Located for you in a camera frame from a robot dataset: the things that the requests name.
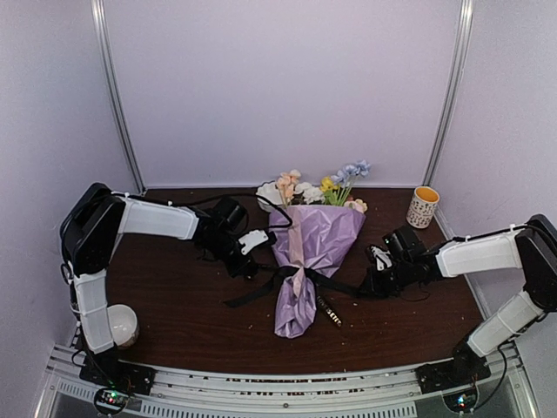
white wall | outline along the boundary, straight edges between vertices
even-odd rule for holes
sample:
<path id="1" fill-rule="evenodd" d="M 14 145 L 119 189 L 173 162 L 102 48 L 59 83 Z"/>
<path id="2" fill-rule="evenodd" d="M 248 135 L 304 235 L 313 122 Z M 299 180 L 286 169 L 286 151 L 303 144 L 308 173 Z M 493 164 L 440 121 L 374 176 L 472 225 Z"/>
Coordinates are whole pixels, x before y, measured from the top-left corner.
<path id="1" fill-rule="evenodd" d="M 537 212 L 557 224 L 557 3 L 476 2 L 453 122 L 433 186 L 460 235 L 520 223 Z M 473 276 L 491 312 L 522 274 Z M 557 315 L 519 339 L 542 416 L 557 416 Z"/>
<path id="2" fill-rule="evenodd" d="M 148 186 L 310 180 L 367 158 L 417 185 L 433 147 L 459 0 L 106 2 Z"/>
<path id="3" fill-rule="evenodd" d="M 87 0 L 0 2 L 0 415 L 31 416 L 73 324 L 58 228 L 95 181 L 132 190 Z"/>

white flower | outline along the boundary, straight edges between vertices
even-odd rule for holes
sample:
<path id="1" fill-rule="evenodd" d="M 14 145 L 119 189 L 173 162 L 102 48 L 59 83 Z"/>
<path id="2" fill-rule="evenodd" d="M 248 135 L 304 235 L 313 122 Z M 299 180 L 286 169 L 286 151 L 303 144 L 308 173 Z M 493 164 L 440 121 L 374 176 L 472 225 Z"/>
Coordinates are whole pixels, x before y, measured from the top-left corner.
<path id="1" fill-rule="evenodd" d="M 312 188 L 313 188 L 313 185 L 311 183 L 308 183 L 307 181 L 305 181 L 303 183 L 298 183 L 296 185 L 296 187 L 294 188 L 294 194 L 302 194 L 306 190 L 312 189 Z"/>
<path id="2" fill-rule="evenodd" d="M 303 196 L 304 196 L 304 202 L 307 205 L 315 202 L 325 201 L 325 196 L 323 196 L 323 192 L 321 191 L 321 189 L 313 185 L 304 190 Z"/>

pink flower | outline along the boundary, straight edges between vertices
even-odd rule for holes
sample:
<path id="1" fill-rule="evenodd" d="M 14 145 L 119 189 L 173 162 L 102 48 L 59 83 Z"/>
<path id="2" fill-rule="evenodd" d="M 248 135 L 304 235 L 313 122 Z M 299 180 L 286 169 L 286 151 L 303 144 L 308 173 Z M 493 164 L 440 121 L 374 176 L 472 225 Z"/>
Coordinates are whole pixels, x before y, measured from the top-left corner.
<path id="1" fill-rule="evenodd" d="M 293 196 L 294 196 L 294 185 L 288 185 L 288 187 L 286 187 L 285 190 L 285 197 L 287 199 L 292 199 Z"/>
<path id="2" fill-rule="evenodd" d="M 302 177 L 302 174 L 298 170 L 290 170 L 290 172 L 281 172 L 280 177 L 282 179 L 288 179 L 290 183 L 296 185 L 299 182 L 299 178 Z"/>
<path id="3" fill-rule="evenodd" d="M 277 188 L 279 190 L 284 190 L 286 189 L 286 187 L 288 187 L 291 184 L 291 181 L 289 178 L 285 178 L 285 177 L 279 177 L 277 180 Z"/>
<path id="4" fill-rule="evenodd" d="M 362 199 L 345 202 L 345 207 L 351 207 L 353 210 L 361 213 L 365 213 L 367 211 L 367 204 Z"/>

flower bouquet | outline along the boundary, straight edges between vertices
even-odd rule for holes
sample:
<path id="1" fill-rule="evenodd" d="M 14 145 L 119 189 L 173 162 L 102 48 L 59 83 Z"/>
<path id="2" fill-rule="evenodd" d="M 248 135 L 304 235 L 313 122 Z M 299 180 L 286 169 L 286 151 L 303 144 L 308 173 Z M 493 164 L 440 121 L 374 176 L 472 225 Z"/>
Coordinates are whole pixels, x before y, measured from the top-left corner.
<path id="1" fill-rule="evenodd" d="M 313 323 L 316 282 L 319 284 L 319 277 L 332 282 L 330 277 L 364 224 L 367 205 L 354 199 L 351 191 L 357 178 L 367 176 L 369 169 L 365 160 L 345 165 L 323 178 L 319 187 L 300 183 L 300 173 L 292 170 L 267 186 L 268 191 L 276 191 L 279 203 L 292 218 L 290 228 L 275 231 L 277 242 L 272 248 L 278 264 L 289 273 L 278 294 L 276 335 L 295 338 Z M 261 190 L 258 193 L 267 198 L 270 195 Z M 270 223 L 276 225 L 281 217 L 278 211 L 271 212 Z"/>

black ribbon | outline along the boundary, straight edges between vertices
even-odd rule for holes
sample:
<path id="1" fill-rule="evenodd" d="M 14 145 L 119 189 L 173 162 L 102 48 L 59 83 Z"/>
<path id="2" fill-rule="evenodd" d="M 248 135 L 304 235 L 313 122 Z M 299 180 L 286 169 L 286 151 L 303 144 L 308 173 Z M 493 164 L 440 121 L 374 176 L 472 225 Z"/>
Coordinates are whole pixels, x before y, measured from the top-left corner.
<path id="1" fill-rule="evenodd" d="M 295 267 L 295 266 L 279 267 L 275 271 L 275 273 L 272 275 L 272 277 L 266 283 L 264 283 L 263 286 L 261 286 L 259 289 L 255 290 L 251 293 L 248 293 L 244 296 L 241 296 L 239 298 L 226 300 L 225 304 L 228 307 L 241 307 L 241 306 L 243 306 L 247 303 L 250 303 L 251 301 L 253 301 L 255 299 L 261 298 L 261 297 L 269 294 L 270 292 L 272 292 L 276 283 L 282 284 L 282 282 L 284 280 L 286 280 L 289 277 L 292 277 L 294 274 L 296 274 L 298 269 L 299 269 L 299 267 Z M 336 292 L 345 293 L 345 294 L 348 294 L 348 295 L 350 295 L 354 298 L 372 296 L 370 294 L 370 292 L 368 291 L 368 289 L 369 289 L 368 275 L 364 278 L 364 281 L 362 282 L 362 284 L 359 287 L 355 287 L 355 286 L 350 286 L 350 285 L 347 285 L 345 283 L 340 283 L 338 281 L 330 279 L 327 276 L 325 276 L 324 274 L 318 273 L 311 268 L 307 268 L 307 267 L 304 268 L 304 273 L 305 273 L 305 276 L 309 280 L 311 280 L 315 286 L 323 287 L 323 288 L 326 288 L 326 289 L 331 289 L 331 290 L 334 290 Z"/>

